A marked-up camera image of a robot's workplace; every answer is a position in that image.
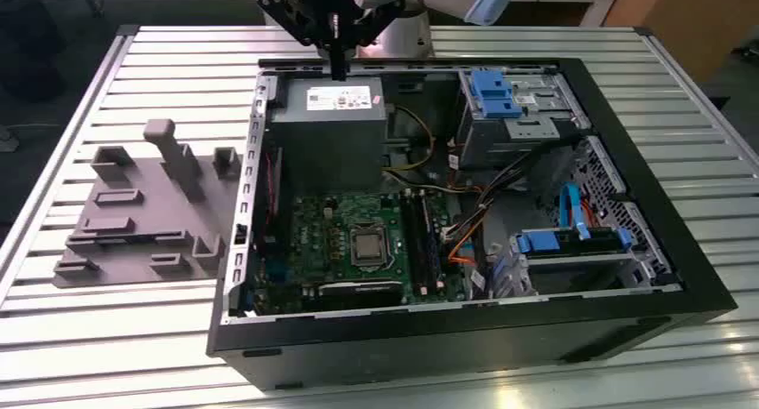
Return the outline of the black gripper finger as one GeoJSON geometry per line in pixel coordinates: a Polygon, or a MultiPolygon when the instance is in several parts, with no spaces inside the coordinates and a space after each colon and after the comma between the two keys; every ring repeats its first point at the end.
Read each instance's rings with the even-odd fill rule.
{"type": "Polygon", "coordinates": [[[312,45],[328,60],[331,76],[338,79],[338,42],[332,23],[320,26],[298,0],[256,0],[266,14],[303,45],[312,45]]]}
{"type": "Polygon", "coordinates": [[[380,32],[402,15],[404,2],[390,2],[374,9],[362,9],[346,2],[338,9],[338,78],[346,79],[350,71],[347,53],[358,46],[366,47],[380,32]]]}

